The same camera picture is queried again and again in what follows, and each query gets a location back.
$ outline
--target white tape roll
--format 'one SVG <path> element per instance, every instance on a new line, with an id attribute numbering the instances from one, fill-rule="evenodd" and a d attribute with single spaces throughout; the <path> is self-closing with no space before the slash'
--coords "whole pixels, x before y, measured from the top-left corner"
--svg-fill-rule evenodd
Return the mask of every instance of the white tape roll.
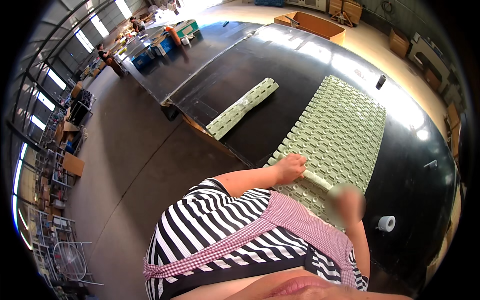
<path id="1" fill-rule="evenodd" d="M 381 231 L 390 232 L 395 227 L 395 217 L 394 216 L 383 216 L 378 221 L 378 229 Z"/>

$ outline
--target black work table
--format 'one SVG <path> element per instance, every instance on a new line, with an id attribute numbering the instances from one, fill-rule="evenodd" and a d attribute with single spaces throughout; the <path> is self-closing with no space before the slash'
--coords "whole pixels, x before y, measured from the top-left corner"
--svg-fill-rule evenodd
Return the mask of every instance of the black work table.
<path id="1" fill-rule="evenodd" d="M 198 43 L 210 45 L 213 56 L 215 51 L 219 53 L 219 48 L 213 45 L 226 36 L 225 28 L 242 26 L 235 22 L 226 27 L 221 24 L 200 28 L 203 40 Z M 218 35 L 211 38 L 215 30 L 219 30 Z M 195 44 L 191 49 L 182 47 L 190 54 Z M 140 84 L 154 93 L 157 100 L 187 79 L 185 70 L 204 62 L 196 62 L 197 56 L 193 55 L 189 59 L 175 55 L 169 58 L 173 66 L 168 68 L 169 74 L 173 73 L 172 81 L 148 79 L 166 69 L 165 62 L 160 60 L 140 72 L 143 77 Z M 381 70 L 319 36 L 270 24 L 201 69 L 170 100 L 205 128 L 265 77 L 273 78 L 279 88 L 220 140 L 246 165 L 257 168 L 266 163 L 324 77 L 331 74 L 387 109 L 380 151 L 365 193 L 367 211 L 363 222 L 372 261 L 409 288 L 418 290 L 447 230 L 456 193 L 455 163 L 435 124 L 403 88 L 388 77 L 380 90 L 375 88 Z M 424 168 L 434 159 L 438 161 L 437 168 Z M 380 217 L 390 215 L 396 217 L 395 229 L 389 233 L 376 230 Z"/>
<path id="2" fill-rule="evenodd" d="M 204 25 L 200 31 L 194 33 L 195 38 L 190 41 L 192 47 L 173 48 L 166 56 L 157 57 L 143 69 L 137 70 L 131 62 L 132 56 L 148 46 L 152 42 L 150 36 L 154 36 L 162 27 L 149 28 L 145 30 L 147 38 L 139 40 L 135 37 L 127 46 L 128 51 L 124 53 L 126 56 L 122 56 L 122 63 L 155 100 L 162 102 L 189 76 L 260 26 L 244 22 L 230 22 L 225 27 L 222 22 Z"/>

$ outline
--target white cabinet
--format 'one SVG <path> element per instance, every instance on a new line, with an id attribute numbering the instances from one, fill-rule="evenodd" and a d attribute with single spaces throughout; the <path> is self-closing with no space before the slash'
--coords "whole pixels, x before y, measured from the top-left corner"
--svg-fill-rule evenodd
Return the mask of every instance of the white cabinet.
<path id="1" fill-rule="evenodd" d="M 299 5 L 304 7 L 315 8 L 317 10 L 325 12 L 327 10 L 326 0 L 285 0 L 285 3 Z"/>

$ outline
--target orange tube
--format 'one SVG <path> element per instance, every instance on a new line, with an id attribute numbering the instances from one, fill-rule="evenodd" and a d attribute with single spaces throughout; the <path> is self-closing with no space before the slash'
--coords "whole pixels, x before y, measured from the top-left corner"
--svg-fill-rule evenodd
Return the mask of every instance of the orange tube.
<path id="1" fill-rule="evenodd" d="M 180 41 L 179 35 L 177 34 L 177 31 L 176 31 L 172 26 L 167 26 L 166 30 L 167 30 L 168 33 L 170 33 L 170 35 L 172 36 L 173 41 L 175 42 L 175 44 L 176 44 L 177 46 L 180 46 L 181 41 Z"/>

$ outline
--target hand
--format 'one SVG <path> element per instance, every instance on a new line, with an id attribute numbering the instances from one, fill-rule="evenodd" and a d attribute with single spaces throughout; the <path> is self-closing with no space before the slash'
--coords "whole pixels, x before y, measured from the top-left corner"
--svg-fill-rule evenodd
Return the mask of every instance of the hand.
<path id="1" fill-rule="evenodd" d="M 307 162 L 307 159 L 301 156 L 300 154 L 290 153 L 279 162 L 274 164 L 272 168 L 276 170 L 277 173 L 277 184 L 287 184 L 291 183 L 293 180 L 298 177 L 303 178 L 302 173 L 306 170 L 304 166 Z"/>
<path id="2" fill-rule="evenodd" d="M 345 187 L 334 199 L 333 205 L 346 228 L 359 223 L 365 214 L 365 197 L 351 187 Z"/>

